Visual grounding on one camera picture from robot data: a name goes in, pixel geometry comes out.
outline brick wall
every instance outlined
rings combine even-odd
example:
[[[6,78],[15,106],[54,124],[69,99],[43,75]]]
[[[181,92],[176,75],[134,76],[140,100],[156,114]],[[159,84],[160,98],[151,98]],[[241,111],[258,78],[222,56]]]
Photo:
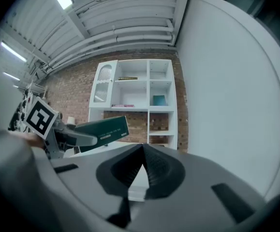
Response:
[[[162,58],[172,60],[174,79],[177,93],[177,118],[178,118],[178,142],[177,149],[187,151],[188,149],[188,112],[186,90],[184,85],[182,68],[176,51],[144,49],[131,51],[118,51],[98,55],[74,66],[68,67],[51,75],[42,81],[41,85],[48,86],[46,94],[50,105],[63,114],[63,121],[68,117],[75,117],[76,123],[88,121],[88,105],[93,79],[100,62],[111,60],[126,60],[139,58]],[[106,113],[104,117],[112,116],[114,113]],[[147,139],[147,115],[146,113],[130,112],[127,115],[130,135],[128,142],[145,143]],[[150,142],[165,143],[165,137],[150,138]]]

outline white cabinet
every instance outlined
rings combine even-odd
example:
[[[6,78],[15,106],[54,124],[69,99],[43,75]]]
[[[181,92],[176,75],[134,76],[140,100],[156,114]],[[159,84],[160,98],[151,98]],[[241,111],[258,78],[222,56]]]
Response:
[[[119,80],[136,77],[135,80]],[[103,111],[147,112],[147,143],[166,136],[167,147],[177,148],[177,99],[171,60],[130,59],[99,63],[94,78],[88,121]],[[149,130],[149,115],[168,114],[167,130]]]
[[[117,60],[99,63],[91,89],[90,107],[111,107],[117,64]]]

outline ceiling beam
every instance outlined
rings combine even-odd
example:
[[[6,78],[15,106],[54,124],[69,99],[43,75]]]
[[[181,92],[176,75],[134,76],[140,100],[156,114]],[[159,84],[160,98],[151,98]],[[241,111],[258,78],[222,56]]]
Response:
[[[37,59],[42,62],[48,64],[51,59],[41,52],[39,49],[30,44],[27,40],[25,40],[21,35],[19,35],[16,31],[14,31],[9,25],[3,23],[0,27],[9,37],[19,43],[23,48],[25,48],[28,52],[34,55]]]
[[[188,0],[177,0],[177,4],[175,6],[174,15],[173,15],[173,33],[177,36],[180,25],[182,24],[182,20],[184,17],[186,5]]]
[[[69,13],[65,13],[65,18],[71,27],[75,30],[76,34],[82,39],[89,38],[89,33],[87,32],[84,24],[80,21],[77,14],[74,11],[70,11]]]

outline ceiling pipe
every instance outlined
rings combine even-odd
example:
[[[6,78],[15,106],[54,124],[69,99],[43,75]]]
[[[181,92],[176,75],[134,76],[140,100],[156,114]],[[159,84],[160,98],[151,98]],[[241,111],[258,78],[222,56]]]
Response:
[[[71,63],[72,61],[78,59],[78,58],[82,58],[84,56],[87,56],[87,55],[90,55],[90,54],[93,54],[93,53],[96,53],[96,52],[100,52],[100,51],[104,51],[104,50],[107,50],[107,49],[111,49],[111,48],[115,48],[115,47],[121,47],[121,46],[128,46],[128,45],[137,45],[137,44],[165,44],[165,45],[169,45],[169,42],[153,42],[153,41],[148,41],[148,42],[132,42],[132,43],[124,43],[124,44],[119,44],[119,45],[112,45],[112,46],[107,46],[107,47],[104,47],[104,48],[101,48],[101,49],[96,49],[96,50],[93,50],[93,51],[90,51],[90,52],[87,52],[87,53],[84,53],[84,54],[81,54],[81,55],[78,55],[76,56],[75,58],[73,59],[70,59],[66,62],[64,62],[63,64],[59,65],[58,67],[56,67],[54,70],[50,69],[49,72],[46,72],[44,69],[42,69],[45,73],[47,74],[50,74],[51,72],[53,71],[57,71],[57,69],[60,69],[60,68],[65,68],[66,64],[68,63]]]
[[[106,41],[101,41],[92,45],[89,45],[83,49],[81,49],[80,51],[74,53],[74,54],[70,54],[69,56],[65,57],[64,59],[62,59],[61,61],[57,62],[56,64],[53,65],[52,69],[54,70],[55,68],[57,68],[59,65],[65,63],[66,61],[68,61],[69,59],[75,57],[81,53],[87,52],[93,48],[102,46],[102,45],[106,45],[106,44],[113,44],[113,43],[117,43],[117,42],[123,42],[123,41],[133,41],[133,40],[165,40],[165,41],[170,41],[172,40],[172,35],[134,35],[134,36],[124,36],[124,37],[115,37],[113,39],[110,40],[106,40]]]
[[[55,63],[58,59],[60,59],[61,57],[67,55],[68,53],[72,52],[73,50],[88,44],[92,41],[96,41],[111,35],[117,35],[117,34],[121,34],[121,33],[129,33],[129,32],[142,32],[142,31],[163,31],[163,32],[173,32],[174,28],[173,25],[171,23],[171,21],[169,19],[166,20],[167,23],[167,27],[162,27],[162,26],[138,26],[138,27],[129,27],[129,28],[123,28],[123,29],[114,29],[111,31],[107,31],[104,33],[100,33],[97,34],[95,36],[92,36],[88,39],[85,39],[71,47],[69,47],[67,50],[65,50],[64,52],[60,53],[59,55],[57,55],[55,58],[52,59],[52,61],[49,62],[49,66],[53,65],[53,63]]]

